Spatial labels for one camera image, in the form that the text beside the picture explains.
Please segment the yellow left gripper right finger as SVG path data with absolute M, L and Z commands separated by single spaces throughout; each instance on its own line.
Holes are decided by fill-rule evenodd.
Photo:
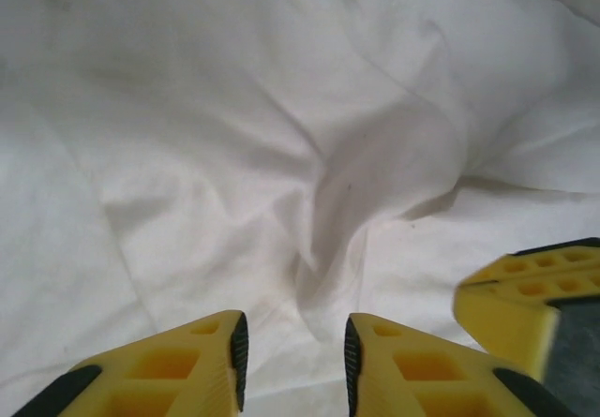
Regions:
M 542 384 L 479 350 L 366 313 L 346 322 L 351 416 L 570 416 Z

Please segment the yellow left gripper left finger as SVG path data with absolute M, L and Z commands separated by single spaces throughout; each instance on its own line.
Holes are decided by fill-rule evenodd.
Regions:
M 100 373 L 65 416 L 238 416 L 246 398 L 247 318 L 220 311 L 80 365 Z

